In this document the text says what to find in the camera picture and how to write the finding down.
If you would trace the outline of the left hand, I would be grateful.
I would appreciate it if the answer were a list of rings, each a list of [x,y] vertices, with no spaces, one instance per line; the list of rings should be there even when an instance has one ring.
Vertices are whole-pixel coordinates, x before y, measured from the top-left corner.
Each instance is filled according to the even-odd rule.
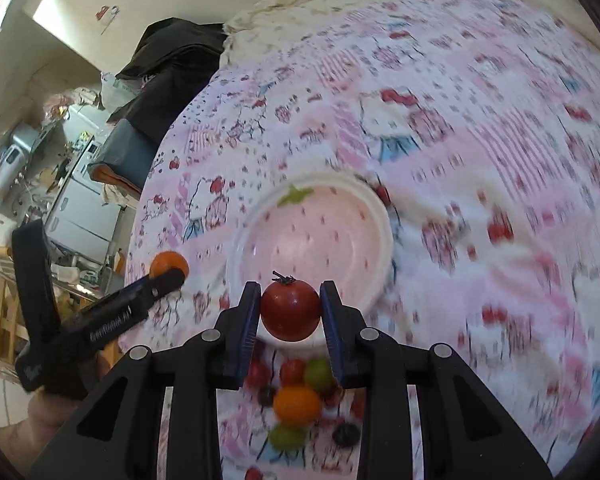
[[[26,419],[0,428],[0,451],[21,477],[29,473],[46,445],[80,404],[41,388],[31,396]]]

